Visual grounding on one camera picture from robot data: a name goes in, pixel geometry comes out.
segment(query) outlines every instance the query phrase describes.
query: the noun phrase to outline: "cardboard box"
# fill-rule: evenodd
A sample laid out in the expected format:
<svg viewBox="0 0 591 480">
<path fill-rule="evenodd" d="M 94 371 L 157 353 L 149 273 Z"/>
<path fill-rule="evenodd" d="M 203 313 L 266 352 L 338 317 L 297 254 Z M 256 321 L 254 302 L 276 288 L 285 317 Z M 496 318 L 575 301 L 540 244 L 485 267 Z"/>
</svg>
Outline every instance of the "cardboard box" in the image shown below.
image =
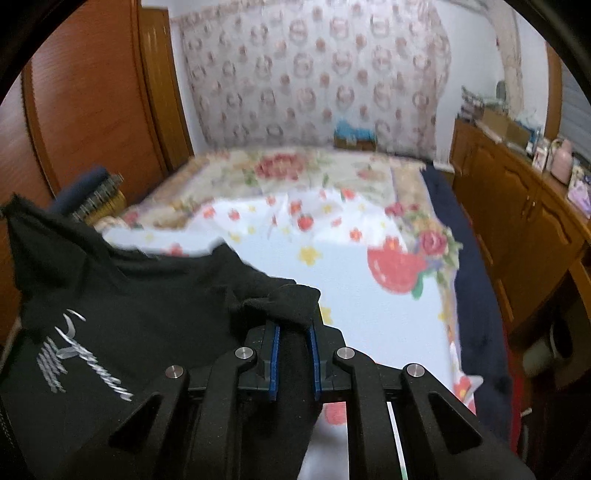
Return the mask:
<svg viewBox="0 0 591 480">
<path fill-rule="evenodd" d="M 481 122 L 499 135 L 506 143 L 513 142 L 525 148 L 530 140 L 531 133 L 529 130 L 523 128 L 505 114 L 495 112 L 490 108 L 485 108 Z"/>
</svg>

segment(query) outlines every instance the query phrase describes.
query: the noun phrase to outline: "metal screw cap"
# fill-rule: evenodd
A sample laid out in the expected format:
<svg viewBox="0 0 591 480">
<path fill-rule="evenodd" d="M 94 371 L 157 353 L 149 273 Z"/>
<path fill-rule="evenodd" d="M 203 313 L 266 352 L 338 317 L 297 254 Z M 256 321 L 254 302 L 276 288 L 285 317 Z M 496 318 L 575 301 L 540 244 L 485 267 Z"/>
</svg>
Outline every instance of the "metal screw cap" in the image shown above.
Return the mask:
<svg viewBox="0 0 591 480">
<path fill-rule="evenodd" d="M 170 365 L 164 373 L 169 378 L 178 378 L 184 373 L 184 368 L 180 365 Z"/>
<path fill-rule="evenodd" d="M 419 364 L 410 364 L 407 372 L 411 377 L 422 377 L 425 374 L 425 368 Z"/>
<path fill-rule="evenodd" d="M 240 359 L 240 360 L 247 360 L 250 357 L 252 357 L 252 354 L 254 353 L 254 351 L 252 350 L 252 348 L 247 347 L 247 346 L 241 346 L 240 348 L 236 349 L 236 352 L 234 352 L 234 354 Z"/>
<path fill-rule="evenodd" d="M 348 360 L 349 358 L 353 358 L 355 356 L 355 350 L 349 348 L 348 346 L 342 346 L 336 351 L 336 354 L 339 358 Z"/>
</svg>

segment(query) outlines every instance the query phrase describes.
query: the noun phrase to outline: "navy blue blanket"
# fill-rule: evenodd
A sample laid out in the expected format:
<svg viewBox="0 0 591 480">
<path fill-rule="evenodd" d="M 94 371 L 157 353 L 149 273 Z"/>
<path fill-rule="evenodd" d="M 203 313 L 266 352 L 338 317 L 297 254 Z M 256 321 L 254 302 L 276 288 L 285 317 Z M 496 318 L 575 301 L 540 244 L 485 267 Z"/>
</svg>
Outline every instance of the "navy blue blanket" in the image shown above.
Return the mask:
<svg viewBox="0 0 591 480">
<path fill-rule="evenodd" d="M 437 217 L 464 244 L 456 276 L 457 320 L 462 348 L 462 370 L 481 375 L 476 390 L 478 419 L 499 438 L 509 441 L 512 381 L 509 376 L 501 312 L 480 256 L 478 242 L 451 186 L 441 172 L 423 172 Z"/>
</svg>

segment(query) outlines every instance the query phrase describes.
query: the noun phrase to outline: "red strawberry print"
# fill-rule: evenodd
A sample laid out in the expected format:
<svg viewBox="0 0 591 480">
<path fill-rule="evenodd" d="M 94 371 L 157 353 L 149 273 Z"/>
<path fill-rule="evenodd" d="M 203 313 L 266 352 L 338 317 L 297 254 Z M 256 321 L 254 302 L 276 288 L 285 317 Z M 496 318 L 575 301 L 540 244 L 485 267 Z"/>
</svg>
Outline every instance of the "red strawberry print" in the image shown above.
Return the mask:
<svg viewBox="0 0 591 480">
<path fill-rule="evenodd" d="M 347 423 L 346 402 L 327 403 L 324 405 L 324 418 L 330 425 L 344 425 Z"/>
<path fill-rule="evenodd" d="M 355 192 L 351 189 L 341 189 L 340 195 L 343 199 L 353 200 L 355 198 Z"/>
<path fill-rule="evenodd" d="M 138 218 L 139 218 L 139 213 L 138 212 L 127 212 L 125 215 L 123 215 L 123 221 L 125 223 L 127 223 L 127 225 L 129 226 L 134 226 L 135 222 L 137 222 Z"/>
<path fill-rule="evenodd" d="M 230 220 L 232 220 L 233 222 L 237 222 L 238 220 L 240 220 L 240 213 L 238 213 L 238 210 L 230 210 L 228 216 L 230 217 Z"/>
<path fill-rule="evenodd" d="M 391 217 L 391 216 L 401 217 L 402 215 L 404 215 L 404 206 L 402 205 L 402 203 L 396 202 L 396 203 L 393 203 L 392 205 L 388 205 L 384 209 L 384 212 L 389 217 Z"/>
<path fill-rule="evenodd" d="M 395 236 L 387 236 L 384 242 L 384 250 L 398 250 L 401 252 L 402 246 L 400 245 L 400 240 Z"/>
<path fill-rule="evenodd" d="M 361 237 L 363 237 L 363 234 L 358 228 L 354 228 L 349 232 L 349 237 L 353 242 L 359 242 L 361 240 Z"/>
<path fill-rule="evenodd" d="M 390 248 L 368 248 L 368 265 L 376 282 L 393 293 L 409 293 L 427 268 L 420 255 Z"/>
<path fill-rule="evenodd" d="M 301 212 L 301 200 L 294 200 L 290 203 L 290 215 L 295 215 L 298 212 Z"/>
<path fill-rule="evenodd" d="M 168 250 L 164 250 L 166 255 L 170 255 L 171 257 L 188 257 L 187 254 L 183 253 L 183 247 L 179 244 L 172 244 L 170 245 Z"/>
<path fill-rule="evenodd" d="M 307 232 L 314 225 L 314 219 L 310 215 L 300 215 L 297 219 L 297 226 L 302 232 Z"/>
<path fill-rule="evenodd" d="M 206 207 L 203 209 L 203 218 L 213 218 L 216 214 L 216 210 L 213 207 Z"/>
</svg>

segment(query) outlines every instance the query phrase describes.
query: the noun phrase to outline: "black t-shirt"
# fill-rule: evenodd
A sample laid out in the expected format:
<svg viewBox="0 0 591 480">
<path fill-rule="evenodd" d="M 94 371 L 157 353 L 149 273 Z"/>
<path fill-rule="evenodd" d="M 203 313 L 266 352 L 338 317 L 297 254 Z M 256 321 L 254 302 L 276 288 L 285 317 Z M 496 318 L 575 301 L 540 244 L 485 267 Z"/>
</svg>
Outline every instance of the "black t-shirt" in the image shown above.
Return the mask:
<svg viewBox="0 0 591 480">
<path fill-rule="evenodd" d="M 297 477 L 319 413 L 304 335 L 317 290 L 268 277 L 225 244 L 198 258 L 150 257 L 18 197 L 5 214 L 24 330 L 0 395 L 37 478 L 167 367 L 211 365 L 267 318 L 283 327 L 280 390 L 245 427 L 244 477 Z"/>
</svg>

